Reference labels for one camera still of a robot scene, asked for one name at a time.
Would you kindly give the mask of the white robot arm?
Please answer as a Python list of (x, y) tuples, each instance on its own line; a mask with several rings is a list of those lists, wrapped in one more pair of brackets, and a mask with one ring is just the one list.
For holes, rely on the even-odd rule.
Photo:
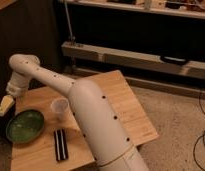
[(6, 92), (19, 98), (31, 79), (66, 97), (100, 171), (149, 171), (102, 89), (89, 79), (72, 79), (40, 66), (35, 55), (14, 54)]

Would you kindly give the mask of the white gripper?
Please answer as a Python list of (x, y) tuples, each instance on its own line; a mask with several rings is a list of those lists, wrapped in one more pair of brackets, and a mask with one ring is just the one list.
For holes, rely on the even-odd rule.
[(0, 117), (3, 117), (15, 104), (14, 98), (19, 98), (26, 93), (29, 87), (29, 83), (29, 77), (17, 72), (12, 73), (6, 87), (6, 92), (9, 95), (5, 95), (0, 103)]

